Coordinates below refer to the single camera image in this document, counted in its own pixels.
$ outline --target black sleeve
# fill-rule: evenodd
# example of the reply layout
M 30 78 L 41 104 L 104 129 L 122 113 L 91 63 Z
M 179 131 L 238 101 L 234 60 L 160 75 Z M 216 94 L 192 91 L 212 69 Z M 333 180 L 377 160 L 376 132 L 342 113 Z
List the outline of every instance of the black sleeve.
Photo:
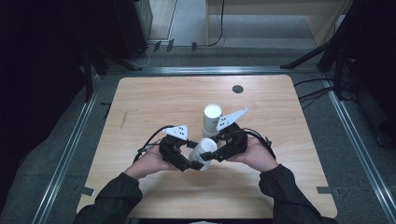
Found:
M 142 200 L 139 182 L 125 173 L 114 178 L 99 192 L 95 204 L 83 207 L 73 223 L 125 223 L 132 209 Z
M 297 187 L 291 170 L 279 164 L 260 178 L 262 193 L 274 198 L 273 223 L 323 223 L 319 211 Z

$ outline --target metal frame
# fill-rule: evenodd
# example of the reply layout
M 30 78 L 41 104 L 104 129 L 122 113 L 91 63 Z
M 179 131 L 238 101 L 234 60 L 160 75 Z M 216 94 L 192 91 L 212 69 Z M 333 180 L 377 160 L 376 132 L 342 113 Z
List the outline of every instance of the metal frame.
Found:
M 272 74 L 298 74 L 298 73 L 318 73 L 318 69 L 314 66 L 300 67 L 297 69 L 280 69 L 278 66 L 251 66 L 251 67 L 239 67 L 239 66 L 222 66 L 222 67 L 158 67 L 148 68 L 142 71 L 125 71 L 125 68 L 111 68 L 109 74 L 123 74 L 127 77 L 185 77 L 185 76 L 248 76 L 248 75 L 272 75 Z M 87 102 L 78 118 L 76 126 L 70 136 L 68 144 L 64 150 L 64 154 L 58 163 L 55 173 L 49 182 L 45 195 L 39 205 L 33 223 L 45 223 L 50 209 L 53 206 L 55 198 L 59 192 L 59 189 L 63 183 L 65 173 L 70 165 L 70 161 L 73 158 L 76 146 L 78 144 L 81 133 L 85 127 L 86 121 L 91 114 L 93 104 L 96 99 L 98 89 L 102 79 L 100 76 L 96 76 L 94 83 L 96 89 L 93 92 L 92 98 Z M 324 81 L 324 86 L 330 87 L 332 83 L 330 81 Z M 381 174 L 377 171 L 376 166 L 371 159 L 367 148 L 361 141 L 358 131 L 354 126 L 350 116 L 343 102 L 338 101 L 337 97 L 333 92 L 330 93 L 333 106 L 343 122 L 348 137 L 355 149 L 356 154 L 361 162 L 363 170 L 367 174 L 370 183 L 375 191 L 375 194 L 389 220 L 389 223 L 396 223 L 396 205 L 392 198 L 392 195 L 386 186 Z

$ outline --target wooden tabletop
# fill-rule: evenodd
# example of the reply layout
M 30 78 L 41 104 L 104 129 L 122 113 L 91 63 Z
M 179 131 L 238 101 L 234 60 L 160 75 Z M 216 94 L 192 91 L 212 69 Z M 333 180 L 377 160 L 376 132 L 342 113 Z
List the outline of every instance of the wooden tabletop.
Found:
M 244 91 L 234 93 L 233 86 Z M 223 115 L 243 107 L 237 121 L 273 142 L 277 161 L 290 168 L 308 200 L 326 217 L 337 210 L 328 187 L 303 111 L 288 76 L 127 77 L 120 81 L 107 117 L 87 188 L 78 211 L 92 204 L 108 181 L 131 165 L 136 150 L 164 125 L 189 128 L 189 139 L 202 138 L 204 108 L 222 107 Z M 159 134 L 155 140 L 164 137 Z M 182 147 L 188 158 L 190 148 Z M 153 218 L 268 218 L 273 199 L 259 189 L 259 172 L 241 163 L 212 161 L 208 170 L 159 172 L 140 180 L 142 202 L 130 217 Z

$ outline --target person's left hand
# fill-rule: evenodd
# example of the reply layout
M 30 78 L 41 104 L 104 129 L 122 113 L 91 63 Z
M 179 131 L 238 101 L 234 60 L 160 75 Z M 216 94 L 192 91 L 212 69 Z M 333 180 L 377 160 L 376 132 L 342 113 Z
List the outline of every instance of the person's left hand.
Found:
M 160 153 L 160 147 L 154 146 L 149 149 L 139 160 L 125 170 L 125 174 L 133 179 L 140 179 L 147 175 L 152 175 L 160 171 L 176 171 L 174 165 L 167 161 L 163 161 Z

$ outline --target white cylinder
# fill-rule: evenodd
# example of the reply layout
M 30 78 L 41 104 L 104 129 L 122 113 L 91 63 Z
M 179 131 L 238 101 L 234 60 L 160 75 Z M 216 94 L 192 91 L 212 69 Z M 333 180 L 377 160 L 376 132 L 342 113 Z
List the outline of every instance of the white cylinder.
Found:
M 205 107 L 204 119 L 202 121 L 203 137 L 210 137 L 218 133 L 216 127 L 218 126 L 221 113 L 222 110 L 219 105 L 211 104 Z
M 201 154 L 206 152 L 214 152 L 218 149 L 218 145 L 216 142 L 210 138 L 203 138 L 198 143 L 198 145 L 194 148 L 194 150 L 190 153 L 189 159 L 190 161 L 198 161 L 202 163 L 204 166 L 201 168 L 201 171 L 207 170 L 210 165 L 210 161 L 204 161 L 201 158 Z

